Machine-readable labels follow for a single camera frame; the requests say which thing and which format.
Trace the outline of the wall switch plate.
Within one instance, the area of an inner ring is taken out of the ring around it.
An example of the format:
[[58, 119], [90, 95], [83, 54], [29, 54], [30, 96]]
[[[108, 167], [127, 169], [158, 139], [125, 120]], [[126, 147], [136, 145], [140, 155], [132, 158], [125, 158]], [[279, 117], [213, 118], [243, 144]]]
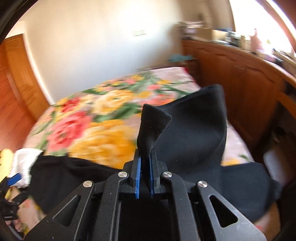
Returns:
[[146, 34], [147, 34], [146, 30], [137, 30], [137, 31], [135, 31], [134, 36], [139, 37], [139, 36], [144, 36]]

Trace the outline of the wooden cabinet row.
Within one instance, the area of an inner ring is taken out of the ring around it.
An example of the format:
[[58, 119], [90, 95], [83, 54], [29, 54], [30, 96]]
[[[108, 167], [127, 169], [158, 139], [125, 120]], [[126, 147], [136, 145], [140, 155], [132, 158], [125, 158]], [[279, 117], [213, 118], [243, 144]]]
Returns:
[[278, 104], [295, 116], [295, 77], [280, 66], [236, 47], [181, 43], [183, 53], [195, 58], [197, 83], [223, 87], [228, 119], [249, 150], [267, 133]]

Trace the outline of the yellow plush pillow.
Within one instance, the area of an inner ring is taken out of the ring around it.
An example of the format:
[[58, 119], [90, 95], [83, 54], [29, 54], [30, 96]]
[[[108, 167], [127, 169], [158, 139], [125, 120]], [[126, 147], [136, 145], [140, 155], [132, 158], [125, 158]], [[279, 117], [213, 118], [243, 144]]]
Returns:
[[1, 151], [0, 159], [0, 182], [8, 177], [11, 173], [14, 161], [14, 153], [10, 149], [3, 149]]

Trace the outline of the floral bed blanket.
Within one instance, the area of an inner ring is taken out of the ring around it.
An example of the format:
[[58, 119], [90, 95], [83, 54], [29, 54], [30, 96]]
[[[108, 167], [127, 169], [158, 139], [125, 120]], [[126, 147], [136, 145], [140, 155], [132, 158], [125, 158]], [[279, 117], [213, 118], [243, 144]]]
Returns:
[[[89, 158], [92, 163], [122, 169], [137, 148], [142, 107], [160, 106], [200, 89], [180, 67], [162, 68], [109, 80], [50, 106], [31, 129], [24, 147], [43, 150], [45, 156]], [[227, 139], [221, 165], [253, 162], [252, 156], [227, 120]], [[25, 236], [43, 219], [33, 197], [21, 205]], [[254, 222], [267, 240], [280, 232], [275, 202]]]

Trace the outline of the stack of papers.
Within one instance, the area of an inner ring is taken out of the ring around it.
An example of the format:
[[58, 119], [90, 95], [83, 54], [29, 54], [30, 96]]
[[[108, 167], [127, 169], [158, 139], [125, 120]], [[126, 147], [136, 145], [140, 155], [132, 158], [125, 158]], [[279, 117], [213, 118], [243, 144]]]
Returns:
[[190, 39], [196, 34], [197, 28], [202, 27], [204, 27], [204, 21], [180, 21], [177, 23], [177, 28], [180, 31], [182, 39]]

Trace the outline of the white patterned folded garment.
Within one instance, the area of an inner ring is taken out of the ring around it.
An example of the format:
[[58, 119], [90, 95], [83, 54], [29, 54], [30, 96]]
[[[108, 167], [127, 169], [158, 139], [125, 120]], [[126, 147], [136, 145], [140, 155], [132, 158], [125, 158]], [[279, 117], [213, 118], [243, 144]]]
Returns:
[[21, 179], [14, 184], [16, 188], [26, 188], [29, 186], [31, 181], [30, 171], [33, 164], [43, 150], [34, 148], [22, 148], [14, 153], [13, 165], [9, 177], [13, 177], [19, 173]]

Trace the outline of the wooden door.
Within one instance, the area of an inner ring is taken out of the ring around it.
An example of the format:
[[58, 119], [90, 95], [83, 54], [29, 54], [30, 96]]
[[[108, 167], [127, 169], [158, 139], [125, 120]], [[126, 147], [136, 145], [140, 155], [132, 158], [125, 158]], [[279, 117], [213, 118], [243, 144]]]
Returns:
[[23, 34], [6, 38], [4, 50], [16, 90], [32, 118], [37, 121], [50, 105], [32, 70]]

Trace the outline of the pink bottle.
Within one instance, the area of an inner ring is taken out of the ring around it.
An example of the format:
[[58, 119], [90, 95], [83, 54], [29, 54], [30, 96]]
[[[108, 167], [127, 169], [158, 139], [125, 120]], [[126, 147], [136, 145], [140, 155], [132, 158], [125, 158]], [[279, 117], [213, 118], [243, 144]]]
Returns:
[[254, 29], [254, 34], [250, 36], [250, 51], [256, 54], [258, 51], [263, 49], [262, 42], [258, 37], [257, 30]]

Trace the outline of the black pants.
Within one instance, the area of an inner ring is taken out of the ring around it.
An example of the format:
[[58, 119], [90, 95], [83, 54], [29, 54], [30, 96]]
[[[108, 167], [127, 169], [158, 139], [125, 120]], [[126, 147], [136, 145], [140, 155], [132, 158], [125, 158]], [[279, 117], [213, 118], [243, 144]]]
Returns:
[[[223, 88], [212, 85], [160, 106], [145, 104], [137, 136], [142, 162], [159, 161], [185, 181], [206, 181], [250, 221], [262, 217], [280, 197], [281, 186], [259, 163], [222, 166], [226, 145]], [[29, 193], [49, 213], [84, 181], [107, 180], [119, 168], [89, 158], [40, 155], [31, 168]]]

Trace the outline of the cardboard box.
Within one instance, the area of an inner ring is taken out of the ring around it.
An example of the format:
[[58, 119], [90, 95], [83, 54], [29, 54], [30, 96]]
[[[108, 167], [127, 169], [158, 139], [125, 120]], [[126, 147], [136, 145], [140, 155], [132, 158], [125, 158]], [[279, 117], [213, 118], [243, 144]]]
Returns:
[[225, 41], [228, 32], [214, 30], [210, 28], [196, 28], [195, 36], [205, 40], [222, 40]]

